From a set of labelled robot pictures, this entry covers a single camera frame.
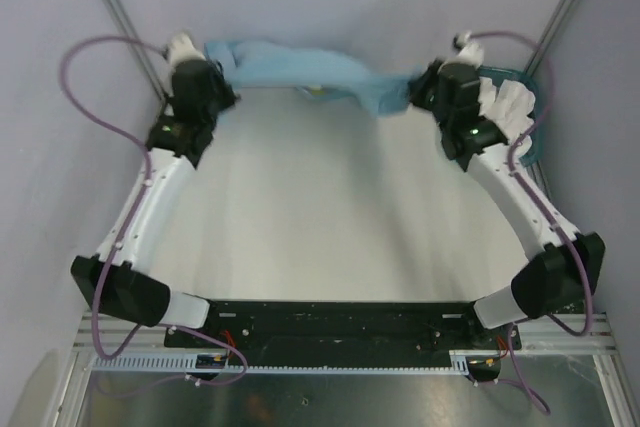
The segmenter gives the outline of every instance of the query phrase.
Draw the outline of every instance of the floor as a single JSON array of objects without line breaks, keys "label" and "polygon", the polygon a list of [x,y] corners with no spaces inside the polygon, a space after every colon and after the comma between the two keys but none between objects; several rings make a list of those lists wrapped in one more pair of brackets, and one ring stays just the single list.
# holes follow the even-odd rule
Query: floor
[{"label": "floor", "polygon": [[[549,403],[550,417],[534,410],[517,389],[474,388],[461,376],[254,374],[222,388],[196,389],[175,381],[127,400],[92,392],[78,426],[613,426],[591,357],[529,357],[521,364]],[[148,373],[100,376],[103,388],[114,393],[158,378]],[[501,377],[514,377],[510,362]]]},{"label": "floor", "polygon": [[255,89],[221,119],[152,275],[218,299],[475,300],[525,263],[429,114]]}]

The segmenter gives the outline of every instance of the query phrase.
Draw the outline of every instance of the teal basket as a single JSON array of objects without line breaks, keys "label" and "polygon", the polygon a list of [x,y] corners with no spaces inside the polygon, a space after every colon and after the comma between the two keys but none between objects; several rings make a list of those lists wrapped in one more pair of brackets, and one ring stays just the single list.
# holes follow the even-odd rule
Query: teal basket
[{"label": "teal basket", "polygon": [[[500,87],[504,80],[515,80],[521,82],[527,89],[533,92],[536,96],[536,102],[533,106],[533,117],[536,118],[540,115],[540,112],[544,108],[544,99],[540,93],[540,88],[535,80],[529,77],[524,72],[511,69],[501,69],[498,67],[480,67],[479,73],[483,77],[489,77],[496,87]],[[529,151],[520,157],[522,165],[529,167],[538,161],[542,155],[542,129],[538,127],[531,135],[531,148]]]}]

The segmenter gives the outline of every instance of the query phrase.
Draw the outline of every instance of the white tabletop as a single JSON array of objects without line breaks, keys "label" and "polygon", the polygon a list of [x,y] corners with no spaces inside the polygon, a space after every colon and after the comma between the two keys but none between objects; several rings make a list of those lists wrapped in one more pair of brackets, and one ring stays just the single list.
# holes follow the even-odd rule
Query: white tabletop
[{"label": "white tabletop", "polygon": [[456,301],[525,264],[429,114],[250,90],[166,226],[151,274],[212,299]]}]

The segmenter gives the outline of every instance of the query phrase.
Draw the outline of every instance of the gray floor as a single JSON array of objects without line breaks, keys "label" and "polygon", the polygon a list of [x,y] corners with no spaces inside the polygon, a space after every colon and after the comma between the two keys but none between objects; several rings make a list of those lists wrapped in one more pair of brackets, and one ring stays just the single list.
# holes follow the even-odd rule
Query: gray floor
[{"label": "gray floor", "polygon": [[[521,358],[551,417],[517,389],[474,388],[463,377],[251,375],[229,387],[176,381],[128,400],[93,392],[81,427],[102,426],[613,426],[591,357]],[[124,392],[157,374],[102,373],[105,389]],[[513,378],[510,362],[502,376]]]}]

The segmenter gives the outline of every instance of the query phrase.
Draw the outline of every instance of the blue cloth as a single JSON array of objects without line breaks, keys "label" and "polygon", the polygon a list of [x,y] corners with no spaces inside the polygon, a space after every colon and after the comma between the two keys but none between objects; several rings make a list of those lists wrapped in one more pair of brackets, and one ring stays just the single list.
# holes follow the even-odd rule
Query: blue cloth
[{"label": "blue cloth", "polygon": [[[354,96],[372,115],[404,112],[414,75],[381,75],[338,52],[292,49],[264,41],[207,42],[205,54],[220,62],[233,87],[297,87],[309,98]],[[322,87],[322,91],[309,87]]]}]

